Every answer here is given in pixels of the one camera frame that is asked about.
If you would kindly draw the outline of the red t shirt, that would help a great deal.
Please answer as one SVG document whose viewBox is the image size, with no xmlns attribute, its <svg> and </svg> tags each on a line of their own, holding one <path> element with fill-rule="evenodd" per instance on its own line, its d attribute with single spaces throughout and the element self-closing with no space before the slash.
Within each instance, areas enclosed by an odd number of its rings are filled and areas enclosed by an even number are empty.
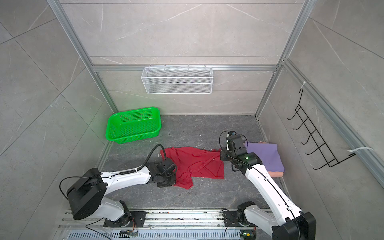
<svg viewBox="0 0 384 240">
<path fill-rule="evenodd" d="M 192 178 L 224 179 L 224 162 L 220 150 L 201 150 L 193 147 L 161 150 L 163 159 L 171 159 L 177 166 L 176 187 L 193 187 Z"/>
</svg>

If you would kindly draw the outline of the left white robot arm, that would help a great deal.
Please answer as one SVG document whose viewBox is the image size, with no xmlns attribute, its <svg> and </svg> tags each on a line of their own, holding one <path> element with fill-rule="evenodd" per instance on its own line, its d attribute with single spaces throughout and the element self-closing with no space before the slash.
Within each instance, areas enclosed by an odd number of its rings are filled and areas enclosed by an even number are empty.
<svg viewBox="0 0 384 240">
<path fill-rule="evenodd" d="M 77 181 L 65 194 L 76 221 L 88 217 L 105 219 L 105 227 L 134 226 L 133 216 L 124 201 L 113 201 L 106 195 L 136 185 L 156 183 L 157 187 L 170 187 L 176 183 L 178 167 L 171 159 L 161 163 L 149 163 L 139 168 L 100 172 L 93 168 Z"/>
</svg>

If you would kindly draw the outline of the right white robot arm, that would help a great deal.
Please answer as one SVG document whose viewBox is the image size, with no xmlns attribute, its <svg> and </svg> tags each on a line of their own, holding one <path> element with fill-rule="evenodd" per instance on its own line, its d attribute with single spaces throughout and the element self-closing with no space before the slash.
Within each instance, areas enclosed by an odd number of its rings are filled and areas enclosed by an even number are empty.
<svg viewBox="0 0 384 240">
<path fill-rule="evenodd" d="M 238 206 L 238 223 L 255 225 L 273 240 L 314 240 L 317 221 L 310 213 L 296 206 L 269 175 L 255 153 L 222 150 L 231 164 L 249 180 L 262 195 L 272 213 L 261 210 L 254 202 Z"/>
</svg>

